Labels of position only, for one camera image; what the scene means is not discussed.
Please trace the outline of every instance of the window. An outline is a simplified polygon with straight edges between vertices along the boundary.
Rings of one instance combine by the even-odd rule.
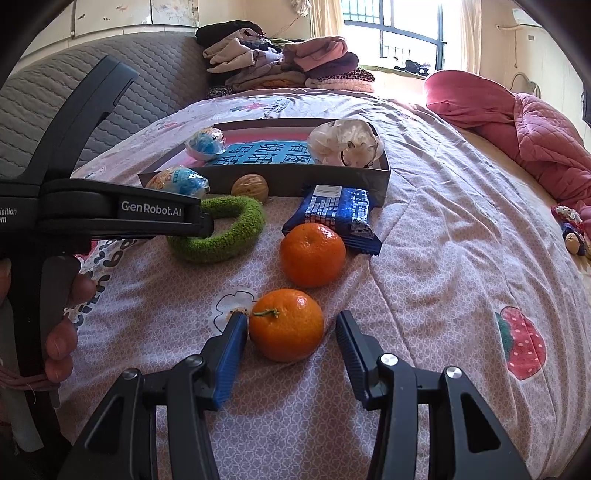
[[[345,36],[362,61],[389,59],[381,66],[404,67],[406,60],[443,68],[441,0],[341,0]]]

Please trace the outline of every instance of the human hand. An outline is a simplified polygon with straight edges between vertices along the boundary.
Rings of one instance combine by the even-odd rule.
[[[10,288],[11,262],[0,260],[0,304]],[[95,283],[87,276],[78,274],[72,282],[68,306],[75,306],[90,300],[96,292]],[[72,322],[64,315],[62,321],[47,335],[45,373],[55,383],[63,382],[72,374],[70,354],[78,346],[78,333]]]

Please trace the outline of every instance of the pink bedsheet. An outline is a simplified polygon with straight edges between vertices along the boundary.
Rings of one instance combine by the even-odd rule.
[[[532,477],[558,476],[591,425],[585,290],[591,281],[582,281],[549,209],[532,208],[522,180],[437,115],[363,93],[245,92],[197,102],[155,122],[74,176],[137,185],[138,172],[199,129],[289,117],[362,118],[378,131],[392,170],[384,207],[371,214],[383,247],[378,257],[350,256],[337,281],[309,290],[327,329],[310,358],[275,364],[247,342],[231,398],[221,411],[207,412],[220,478],[366,478],[379,414],[363,410],[347,378],[332,332],[342,309],[353,312],[363,333],[417,368],[460,366]],[[99,243],[82,268],[99,293],[70,312],[80,340],[58,410],[68,439],[77,437],[125,368],[169,368],[199,352],[237,305],[248,310],[261,295],[292,286],[277,268],[277,255],[281,227],[300,202],[270,198],[256,246],[219,264],[181,262],[163,237]],[[218,231],[225,225],[216,220]],[[536,333],[517,347],[532,350],[515,350],[507,360],[499,317],[521,335],[519,312]],[[544,342],[533,344],[535,335]],[[538,345],[545,345],[545,361],[534,355]],[[524,360],[532,372],[526,369],[531,376],[520,380],[509,368]],[[427,425],[421,409],[417,480],[428,476]],[[165,409],[158,411],[157,440],[160,479],[170,480]]]
[[[471,129],[527,170],[591,233],[591,154],[571,121],[543,100],[478,75],[443,70],[424,85],[429,110]]]

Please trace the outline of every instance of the mandarin orange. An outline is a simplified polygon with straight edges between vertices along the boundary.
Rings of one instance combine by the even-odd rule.
[[[281,241],[281,268],[298,287],[321,287],[339,276],[346,249],[341,237],[320,223],[296,226]]]
[[[252,308],[248,335],[275,362],[297,362],[311,355],[324,336],[322,310],[299,290],[274,290]]]

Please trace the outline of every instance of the white curtain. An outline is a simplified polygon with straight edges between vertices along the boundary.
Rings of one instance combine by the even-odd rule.
[[[340,0],[311,0],[312,37],[342,35],[345,30]]]
[[[480,73],[482,0],[460,0],[462,70]]]

